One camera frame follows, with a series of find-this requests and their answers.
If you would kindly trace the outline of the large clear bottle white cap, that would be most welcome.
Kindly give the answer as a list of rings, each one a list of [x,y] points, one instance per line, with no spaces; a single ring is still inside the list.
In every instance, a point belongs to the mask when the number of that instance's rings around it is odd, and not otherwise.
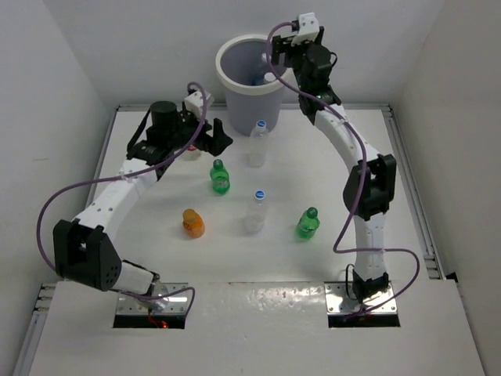
[[[276,79],[276,77],[272,72],[267,72],[263,75],[262,84],[263,85],[270,84],[270,83],[274,82],[275,79]]]

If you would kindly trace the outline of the water bottle blue label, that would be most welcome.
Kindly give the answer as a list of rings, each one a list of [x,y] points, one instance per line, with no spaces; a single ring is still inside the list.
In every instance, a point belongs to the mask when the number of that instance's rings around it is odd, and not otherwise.
[[[263,75],[269,70],[269,65],[267,63],[266,53],[263,52],[259,57],[256,57],[252,61],[250,84],[252,86],[261,86]]]

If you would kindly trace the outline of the clear bottle blue cap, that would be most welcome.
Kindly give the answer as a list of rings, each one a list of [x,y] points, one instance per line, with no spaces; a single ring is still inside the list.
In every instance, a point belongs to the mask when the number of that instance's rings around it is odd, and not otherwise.
[[[269,131],[264,120],[256,122],[250,134],[250,149],[248,161],[251,167],[261,167],[266,160],[268,151]]]
[[[262,230],[268,212],[268,201],[264,190],[256,190],[247,207],[243,225],[247,233],[257,233]]]

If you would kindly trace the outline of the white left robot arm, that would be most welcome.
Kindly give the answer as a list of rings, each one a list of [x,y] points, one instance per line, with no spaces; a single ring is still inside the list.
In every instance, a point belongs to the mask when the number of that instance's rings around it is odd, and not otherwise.
[[[200,91],[189,94],[180,107],[169,101],[150,105],[127,145],[117,175],[102,180],[106,187],[84,211],[54,226],[59,277],[99,291],[153,300],[159,275],[121,259],[113,240],[139,198],[189,147],[218,156],[232,144],[220,119],[207,122],[210,105],[211,100]]]

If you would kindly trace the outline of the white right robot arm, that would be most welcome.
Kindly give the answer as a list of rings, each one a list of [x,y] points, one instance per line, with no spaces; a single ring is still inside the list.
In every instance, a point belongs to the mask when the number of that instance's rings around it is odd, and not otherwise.
[[[343,201],[347,222],[355,226],[352,290],[358,302],[387,290],[389,276],[384,264],[384,224],[395,196],[396,160],[370,146],[346,118],[341,100],[330,86],[337,55],[322,44],[317,31],[302,42],[294,35],[267,37],[266,57],[270,66],[283,62],[297,82],[301,112],[334,146],[349,176]]]

